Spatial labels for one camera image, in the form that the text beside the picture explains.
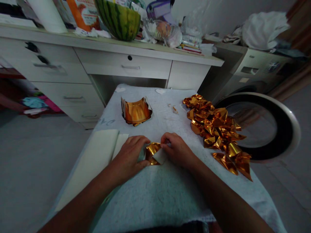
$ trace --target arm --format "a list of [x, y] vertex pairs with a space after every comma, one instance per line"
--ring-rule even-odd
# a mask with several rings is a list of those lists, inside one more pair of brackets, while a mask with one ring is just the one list
[[147, 160], [137, 163], [139, 152], [145, 143], [150, 143], [145, 136], [128, 138], [114, 160], [39, 230], [39, 233], [87, 232], [105, 197], [150, 165]]
[[170, 160], [192, 174], [223, 232], [273, 232], [257, 212], [215, 175], [176, 133], [165, 133], [161, 147]]

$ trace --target white tablecloth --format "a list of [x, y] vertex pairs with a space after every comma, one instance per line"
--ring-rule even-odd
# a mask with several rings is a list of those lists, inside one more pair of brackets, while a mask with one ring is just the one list
[[[192, 151], [249, 203], [275, 232], [286, 232], [270, 195], [253, 171], [251, 176], [254, 182], [242, 174], [236, 176], [228, 172], [211, 156], [211, 152], [215, 150], [204, 148], [203, 139], [192, 132], [190, 120], [187, 118], [188, 109], [182, 104], [182, 100], [196, 94], [195, 91], [164, 89], [165, 93], [159, 94], [155, 91], [157, 88], [125, 84], [118, 85], [118, 88], [125, 88], [125, 91], [114, 92], [94, 131], [118, 129], [120, 133], [130, 136], [145, 135], [152, 142], [160, 142], [165, 132], [179, 134]], [[127, 102], [135, 102], [144, 96], [147, 96], [153, 109], [151, 118], [137, 127], [126, 124], [121, 115], [121, 97]], [[168, 104], [175, 105], [179, 115], [174, 114]], [[55, 214], [55, 205], [48, 219]], [[125, 232], [157, 226], [180, 226], [193, 220], [208, 222], [214, 221], [214, 217], [191, 175], [168, 161], [163, 166], [149, 166], [126, 182], [111, 199], [94, 232]]]

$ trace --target person's left hand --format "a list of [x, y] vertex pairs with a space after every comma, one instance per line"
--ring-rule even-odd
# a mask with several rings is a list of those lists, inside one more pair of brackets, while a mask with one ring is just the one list
[[117, 156], [105, 168], [116, 186], [127, 182], [144, 167], [150, 165], [147, 160], [137, 163], [139, 153], [145, 143], [150, 143], [150, 140], [145, 136], [129, 137]]

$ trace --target washing machine door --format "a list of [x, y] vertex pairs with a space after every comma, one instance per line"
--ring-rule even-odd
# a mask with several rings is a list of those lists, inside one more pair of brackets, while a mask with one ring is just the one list
[[299, 144], [301, 132], [296, 117], [284, 104], [267, 95], [236, 93], [215, 107], [225, 107], [242, 127], [241, 134], [247, 138], [238, 145], [252, 155], [252, 162], [279, 159], [292, 153]]

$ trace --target table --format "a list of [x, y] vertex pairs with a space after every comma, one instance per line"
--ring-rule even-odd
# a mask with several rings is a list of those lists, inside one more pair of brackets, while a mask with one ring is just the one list
[[[26, 48], [29, 42], [38, 52]], [[0, 24], [0, 56], [86, 129], [95, 127], [120, 83], [197, 91], [210, 67], [224, 63], [159, 44], [5, 24]]]
[[[187, 109], [181, 102], [185, 97], [196, 94], [195, 91], [164, 89], [163, 94], [158, 94], [156, 88], [124, 84], [118, 85], [118, 88], [125, 88], [125, 91], [113, 94], [94, 131], [118, 129], [120, 133], [130, 136], [145, 135], [153, 142], [159, 142], [165, 132], [176, 132], [275, 232], [286, 232], [270, 195], [254, 172], [251, 171], [254, 182], [250, 182], [241, 174], [235, 176], [228, 172], [211, 156], [211, 152], [215, 150], [204, 148], [202, 138], [192, 132]], [[128, 102], [134, 102], [143, 96], [147, 96], [153, 109], [151, 118], [137, 127], [126, 124], [121, 115], [121, 97]], [[168, 104], [174, 105], [179, 114], [174, 114]], [[67, 182], [47, 220], [55, 214], [54, 209]], [[168, 161], [163, 166], [149, 166], [126, 182], [111, 199], [94, 232], [124, 232], [157, 226], [180, 226], [193, 220], [210, 222], [214, 221], [214, 217], [190, 174]]]

